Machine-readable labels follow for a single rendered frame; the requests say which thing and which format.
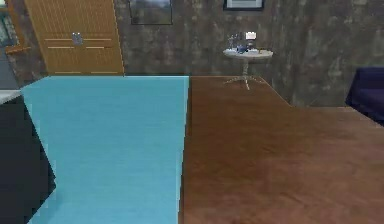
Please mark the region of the wooden framed window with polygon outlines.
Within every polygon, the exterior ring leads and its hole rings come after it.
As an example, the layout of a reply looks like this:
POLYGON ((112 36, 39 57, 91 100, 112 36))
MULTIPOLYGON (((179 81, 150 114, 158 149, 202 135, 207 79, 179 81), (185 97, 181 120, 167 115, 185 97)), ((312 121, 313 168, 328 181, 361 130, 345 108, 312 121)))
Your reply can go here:
POLYGON ((0 48, 4 49, 6 54, 29 49, 12 0, 0 0, 0 48))

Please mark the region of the round white pedestal table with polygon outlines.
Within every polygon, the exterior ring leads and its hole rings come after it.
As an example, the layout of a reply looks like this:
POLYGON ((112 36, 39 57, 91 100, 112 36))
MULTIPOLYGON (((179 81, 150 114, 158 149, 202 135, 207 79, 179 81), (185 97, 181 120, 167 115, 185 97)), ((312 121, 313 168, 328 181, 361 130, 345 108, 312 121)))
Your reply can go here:
POLYGON ((247 90, 250 89, 249 82, 251 80, 258 83, 262 83, 261 78, 257 78, 248 73, 250 62, 257 61, 257 60, 271 59, 274 55, 274 53, 270 50, 258 50, 258 49, 252 49, 252 50, 244 51, 243 53, 239 53, 236 48, 225 49, 223 51, 223 54, 229 58, 239 59, 242 61, 242 74, 240 76, 237 76, 235 78, 225 81, 225 84, 233 83, 236 81, 242 81, 245 83, 247 90))

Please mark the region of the black framed pale picture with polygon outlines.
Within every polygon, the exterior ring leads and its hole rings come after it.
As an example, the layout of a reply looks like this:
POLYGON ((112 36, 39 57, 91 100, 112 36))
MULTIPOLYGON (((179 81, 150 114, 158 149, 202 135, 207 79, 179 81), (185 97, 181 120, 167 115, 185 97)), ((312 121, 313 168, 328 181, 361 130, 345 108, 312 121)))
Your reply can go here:
POLYGON ((226 11, 262 11, 265 0, 224 0, 223 9, 226 11))

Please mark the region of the dark landscape framed picture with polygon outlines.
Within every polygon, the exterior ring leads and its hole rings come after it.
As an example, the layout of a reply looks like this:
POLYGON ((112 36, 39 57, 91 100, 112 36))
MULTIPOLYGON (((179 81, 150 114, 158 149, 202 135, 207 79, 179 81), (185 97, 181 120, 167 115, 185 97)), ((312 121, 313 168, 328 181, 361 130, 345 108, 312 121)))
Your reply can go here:
POLYGON ((172 0, 128 0, 132 25, 171 25, 172 0))

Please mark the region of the wooden room door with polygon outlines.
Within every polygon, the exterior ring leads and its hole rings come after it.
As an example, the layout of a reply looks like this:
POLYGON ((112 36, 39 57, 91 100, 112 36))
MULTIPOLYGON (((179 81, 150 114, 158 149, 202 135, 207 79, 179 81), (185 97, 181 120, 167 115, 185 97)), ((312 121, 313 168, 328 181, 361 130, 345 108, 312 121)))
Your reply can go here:
POLYGON ((25 0, 47 73, 124 73, 113 0, 25 0), (81 45, 72 34, 79 32, 81 45))

